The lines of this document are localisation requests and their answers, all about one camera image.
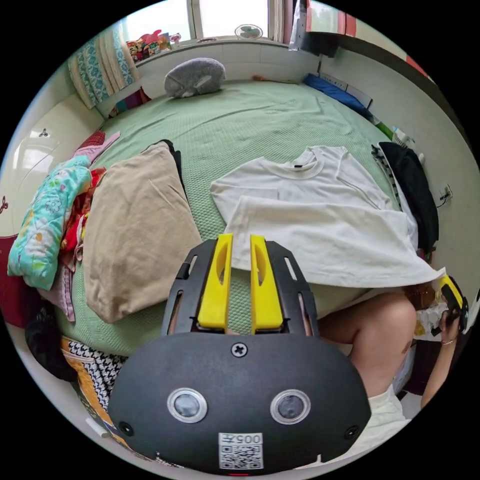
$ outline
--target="qr code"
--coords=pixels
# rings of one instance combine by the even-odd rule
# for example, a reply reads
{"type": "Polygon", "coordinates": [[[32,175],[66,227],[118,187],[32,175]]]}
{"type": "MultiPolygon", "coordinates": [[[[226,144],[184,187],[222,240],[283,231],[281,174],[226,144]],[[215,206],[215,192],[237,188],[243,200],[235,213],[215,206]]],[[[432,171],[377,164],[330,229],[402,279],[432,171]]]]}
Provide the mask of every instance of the qr code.
{"type": "Polygon", "coordinates": [[[258,470],[264,467],[263,439],[260,433],[220,433],[218,436],[220,468],[258,470]]]}

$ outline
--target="power outlet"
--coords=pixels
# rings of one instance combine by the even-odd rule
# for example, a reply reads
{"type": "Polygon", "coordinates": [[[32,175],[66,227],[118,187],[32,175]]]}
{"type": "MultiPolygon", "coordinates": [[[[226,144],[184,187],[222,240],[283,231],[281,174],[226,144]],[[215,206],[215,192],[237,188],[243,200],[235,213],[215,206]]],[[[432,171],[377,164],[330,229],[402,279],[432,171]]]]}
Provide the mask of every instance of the power outlet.
{"type": "Polygon", "coordinates": [[[320,72],[320,78],[327,81],[329,84],[335,85],[339,89],[342,89],[344,92],[347,90],[349,84],[345,81],[341,81],[334,76],[327,75],[326,73],[320,72]]]}
{"type": "Polygon", "coordinates": [[[438,199],[441,205],[447,203],[454,196],[454,193],[452,192],[452,189],[450,188],[450,185],[448,183],[443,188],[441,188],[438,193],[438,199]]]}

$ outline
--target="window sill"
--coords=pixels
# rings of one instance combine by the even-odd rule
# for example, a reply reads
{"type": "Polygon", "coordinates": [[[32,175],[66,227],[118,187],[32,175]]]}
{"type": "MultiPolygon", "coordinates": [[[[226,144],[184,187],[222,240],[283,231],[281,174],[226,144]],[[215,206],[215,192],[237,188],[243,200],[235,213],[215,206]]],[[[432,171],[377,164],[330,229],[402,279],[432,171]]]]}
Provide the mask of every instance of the window sill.
{"type": "Polygon", "coordinates": [[[259,38],[257,40],[240,40],[236,37],[219,37],[217,40],[209,40],[209,41],[198,41],[198,40],[187,40],[184,42],[180,42],[179,45],[175,46],[172,45],[171,50],[164,50],[163,53],[158,53],[157,55],[150,56],[145,60],[141,60],[135,64],[136,67],[141,65],[145,65],[148,62],[151,62],[156,59],[160,59],[162,57],[166,57],[168,55],[174,54],[176,52],[184,52],[185,50],[191,50],[198,47],[208,47],[210,45],[226,45],[226,44],[261,44],[261,45],[273,45],[275,47],[280,47],[287,49],[289,46],[285,45],[285,43],[281,43],[279,41],[273,41],[269,38],[259,38]]]}

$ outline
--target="white shorts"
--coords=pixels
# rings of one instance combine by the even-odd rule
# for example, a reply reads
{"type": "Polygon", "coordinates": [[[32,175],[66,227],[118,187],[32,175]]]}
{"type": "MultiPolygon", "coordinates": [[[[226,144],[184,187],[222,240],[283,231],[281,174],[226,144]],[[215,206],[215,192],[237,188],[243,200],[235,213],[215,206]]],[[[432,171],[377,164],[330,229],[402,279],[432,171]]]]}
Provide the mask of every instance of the white shorts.
{"type": "Polygon", "coordinates": [[[392,385],[385,393],[368,399],[371,409],[371,417],[363,432],[358,436],[350,450],[333,460],[322,462],[321,455],[315,463],[301,466],[300,469],[317,467],[318,465],[332,464],[339,460],[347,459],[353,455],[378,447],[389,438],[399,432],[410,420],[404,417],[402,404],[395,396],[392,385]]]}

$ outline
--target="green bed sheet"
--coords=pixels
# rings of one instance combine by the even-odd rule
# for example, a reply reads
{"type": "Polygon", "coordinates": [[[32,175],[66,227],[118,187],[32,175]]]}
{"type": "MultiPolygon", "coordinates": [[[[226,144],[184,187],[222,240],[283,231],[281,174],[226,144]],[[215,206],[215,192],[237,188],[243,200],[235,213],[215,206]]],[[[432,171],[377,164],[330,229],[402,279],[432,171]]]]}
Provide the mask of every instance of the green bed sheet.
{"type": "MultiPolygon", "coordinates": [[[[107,138],[118,131],[121,136],[95,167],[108,168],[162,139],[173,142],[181,151],[185,189],[203,240],[216,238],[225,228],[210,195],[213,180],[261,156],[287,162],[307,146],[345,146],[395,202],[387,178],[371,155],[371,144],[387,137],[357,113],[306,85],[239,82],[214,94],[159,98],[108,120],[102,129],[107,138]]],[[[322,285],[312,289],[320,316],[362,293],[322,285]]],[[[72,290],[76,322],[68,322],[57,311],[64,335],[106,353],[129,356],[160,334],[164,303],[107,324],[87,307],[81,264],[73,275],[72,290]]],[[[233,271],[229,326],[248,334],[250,325],[250,274],[233,271]]]]}

